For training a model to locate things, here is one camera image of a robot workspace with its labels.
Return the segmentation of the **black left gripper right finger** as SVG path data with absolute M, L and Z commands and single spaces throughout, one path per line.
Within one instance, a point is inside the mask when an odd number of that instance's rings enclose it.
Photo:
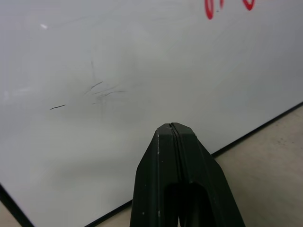
M 223 170 L 193 130 L 172 123 L 184 181 L 181 227 L 245 227 Z

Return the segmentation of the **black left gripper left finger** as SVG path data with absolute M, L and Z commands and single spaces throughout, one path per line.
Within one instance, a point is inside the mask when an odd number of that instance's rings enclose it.
M 177 156 L 172 128 L 160 126 L 135 175 L 130 227 L 178 226 Z

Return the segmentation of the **white whiteboard with black frame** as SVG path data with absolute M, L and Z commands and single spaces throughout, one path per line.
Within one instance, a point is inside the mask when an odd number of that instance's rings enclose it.
M 214 153 L 303 102 L 303 0 L 0 0 L 0 184 L 34 227 L 130 201 L 155 130 Z

